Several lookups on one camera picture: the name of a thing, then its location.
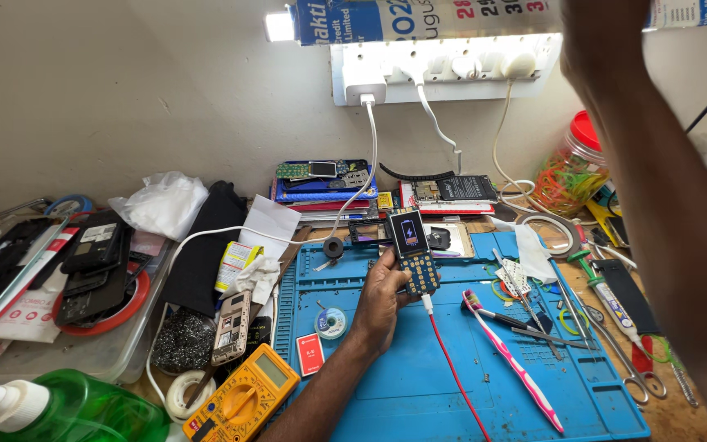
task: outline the red cable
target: red cable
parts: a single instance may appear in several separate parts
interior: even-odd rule
[[[449,368],[452,369],[452,376],[454,376],[454,381],[457,382],[457,387],[459,388],[459,392],[463,394],[463,397],[465,398],[466,404],[468,404],[468,408],[471,409],[471,413],[474,414],[474,418],[476,419],[476,423],[479,424],[479,428],[482,430],[482,434],[485,435],[485,440],[487,442],[492,442],[490,440],[490,436],[487,435],[487,430],[485,430],[485,426],[482,425],[482,421],[479,420],[479,415],[476,414],[476,410],[474,410],[474,405],[471,404],[471,400],[468,399],[468,395],[465,394],[465,390],[463,389],[463,384],[459,383],[459,378],[457,377],[457,372],[454,369],[454,364],[452,363],[452,360],[449,358],[449,354],[446,352],[446,347],[444,347],[444,341],[441,341],[441,335],[438,333],[438,327],[435,326],[435,318],[433,318],[432,315],[430,315],[430,322],[433,323],[433,330],[435,330],[435,337],[438,338],[438,344],[441,345],[441,350],[444,351],[444,356],[446,356],[446,361],[449,363]]]

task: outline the scissors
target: scissors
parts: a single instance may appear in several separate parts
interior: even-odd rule
[[[632,393],[631,391],[629,392],[635,402],[637,402],[638,404],[646,404],[649,399],[648,393],[654,395],[659,399],[664,399],[665,397],[667,397],[667,387],[664,386],[664,382],[662,378],[659,377],[659,375],[653,373],[653,371],[637,371],[637,368],[635,368],[635,365],[632,363],[632,360],[626,355],[624,350],[621,349],[621,346],[615,340],[615,337],[613,337],[610,331],[608,331],[599,321],[604,320],[604,315],[602,315],[602,312],[590,306],[585,307],[588,309],[588,316],[591,319],[591,324],[596,327],[596,329],[607,339],[608,342],[610,342],[610,346],[613,347],[615,353],[618,355],[618,358],[621,360],[624,367],[626,367],[626,370],[630,374],[629,377],[624,377],[624,386],[631,382],[635,384],[643,393],[643,397],[636,397],[634,393]],[[651,386],[653,386],[653,388],[648,388],[649,384],[646,380],[647,377],[652,380]]]

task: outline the black cloth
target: black cloth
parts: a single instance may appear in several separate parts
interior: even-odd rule
[[[247,200],[233,191],[233,183],[217,181],[201,206],[188,236],[204,230],[241,226],[247,217]],[[162,299],[187,307],[210,318],[220,293],[214,290],[225,246],[239,238],[239,230],[202,235],[191,239],[173,262]]]

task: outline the yellow multimeter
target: yellow multimeter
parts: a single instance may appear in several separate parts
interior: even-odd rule
[[[410,269],[411,279],[405,284],[409,295],[421,295],[441,287],[433,253],[427,245],[422,214],[417,207],[404,207],[387,215],[400,267]]]
[[[299,375],[261,344],[182,426],[192,442],[247,442],[299,384]]]

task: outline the blue silicone mat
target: blue silicone mat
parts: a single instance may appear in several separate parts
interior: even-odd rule
[[[504,257],[517,258],[515,234],[474,234],[471,239],[475,258],[436,260],[442,284],[433,296],[434,317],[460,381],[492,440],[582,442],[649,436],[648,425],[604,351],[594,352],[593,358],[585,348],[557,345],[563,356],[558,361],[544,342],[489,322],[542,389],[565,432],[552,427],[476,319],[459,308],[461,293],[471,288],[487,310],[529,319],[519,303],[504,307],[490,286],[495,277],[486,269],[495,261],[493,248]],[[297,372],[295,338],[314,333],[313,320],[320,310],[316,301],[341,307],[351,319],[368,260],[378,259],[376,247],[350,248],[346,244],[345,256],[337,266],[313,271],[328,259],[322,247],[303,246],[280,285],[275,350]],[[556,304],[561,296],[531,284],[531,297],[538,296],[554,321],[551,334],[579,339],[560,326]],[[328,359],[339,340],[322,341]],[[309,379],[302,378],[287,404],[298,397]],[[362,377],[331,440],[483,440],[421,303],[398,313],[389,351]]]

